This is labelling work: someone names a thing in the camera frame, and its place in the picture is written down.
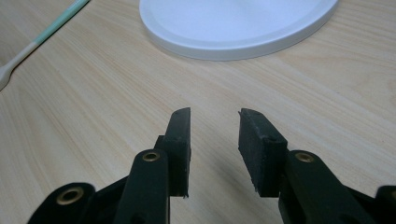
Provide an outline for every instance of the screw hole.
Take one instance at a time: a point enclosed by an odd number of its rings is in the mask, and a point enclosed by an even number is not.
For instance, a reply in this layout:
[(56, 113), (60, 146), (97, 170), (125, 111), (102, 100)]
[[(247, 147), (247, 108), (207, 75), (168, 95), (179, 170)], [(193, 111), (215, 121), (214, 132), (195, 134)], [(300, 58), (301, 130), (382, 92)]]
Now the screw hole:
[(313, 162), (313, 161), (315, 160), (311, 155), (309, 155), (309, 154), (307, 154), (307, 153), (304, 153), (304, 152), (299, 152), (299, 153), (297, 153), (297, 154), (295, 155), (295, 157), (296, 157), (299, 161), (303, 161), (303, 162)]
[(67, 189), (62, 192), (56, 198), (56, 203), (59, 205), (68, 205), (70, 203), (75, 203), (78, 201), (82, 195), (84, 195), (84, 189), (82, 187), (75, 187)]
[(143, 156), (144, 161), (156, 161), (160, 158), (160, 154), (157, 152), (148, 152)]

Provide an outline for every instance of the light wood grain surface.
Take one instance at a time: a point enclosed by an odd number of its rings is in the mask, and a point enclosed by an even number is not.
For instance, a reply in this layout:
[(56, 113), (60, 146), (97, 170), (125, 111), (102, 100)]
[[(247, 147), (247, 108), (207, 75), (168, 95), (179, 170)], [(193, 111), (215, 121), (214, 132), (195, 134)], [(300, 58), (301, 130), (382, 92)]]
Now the light wood grain surface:
[[(5, 64), (73, 0), (0, 1)], [(53, 190), (96, 189), (130, 171), (173, 111), (191, 107), (190, 198), (172, 223), (282, 223), (237, 149), (242, 107), (347, 186), (396, 185), (396, 2), (342, 0), (318, 32), (280, 52), (208, 62), (155, 46), (138, 0), (92, 0), (0, 92), (0, 223), (26, 223)]]

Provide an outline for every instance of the black plastic bracket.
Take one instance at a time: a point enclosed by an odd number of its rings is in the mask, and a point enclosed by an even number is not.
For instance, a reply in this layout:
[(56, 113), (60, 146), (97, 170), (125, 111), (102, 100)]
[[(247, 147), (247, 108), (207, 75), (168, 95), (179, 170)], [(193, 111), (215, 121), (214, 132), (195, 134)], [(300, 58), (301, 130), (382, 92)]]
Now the black plastic bracket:
[(172, 114), (154, 149), (134, 158), (123, 179), (95, 192), (87, 183), (72, 183), (51, 193), (29, 224), (167, 224), (169, 197), (188, 196), (191, 159), (191, 111)]
[(396, 186), (375, 198), (341, 184), (317, 155), (286, 149), (287, 141), (260, 112), (240, 112), (239, 151), (256, 191), (279, 195), (284, 223), (396, 223)]

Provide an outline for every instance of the white round object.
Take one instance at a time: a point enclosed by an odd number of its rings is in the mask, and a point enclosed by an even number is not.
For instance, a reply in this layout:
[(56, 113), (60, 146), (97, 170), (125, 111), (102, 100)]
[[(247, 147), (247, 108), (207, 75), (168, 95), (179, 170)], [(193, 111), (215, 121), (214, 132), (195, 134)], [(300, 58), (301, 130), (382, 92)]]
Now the white round object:
[(140, 0), (155, 43), (183, 56), (230, 61), (285, 49), (312, 35), (338, 0)]

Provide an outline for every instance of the wooden table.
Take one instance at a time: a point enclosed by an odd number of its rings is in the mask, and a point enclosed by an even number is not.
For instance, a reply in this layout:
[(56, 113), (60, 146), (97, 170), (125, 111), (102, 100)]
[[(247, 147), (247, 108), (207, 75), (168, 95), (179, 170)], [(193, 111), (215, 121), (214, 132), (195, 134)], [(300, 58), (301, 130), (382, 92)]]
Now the wooden table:
[[(0, 2), (0, 64), (73, 0)], [(0, 92), (0, 223), (25, 223), (55, 189), (129, 174), (173, 111), (191, 108), (190, 198), (172, 223), (282, 223), (238, 151), (238, 111), (262, 112), (290, 149), (319, 155), (347, 186), (396, 185), (396, 2), (345, 0), (318, 32), (243, 61), (155, 46), (137, 0), (92, 0)]]

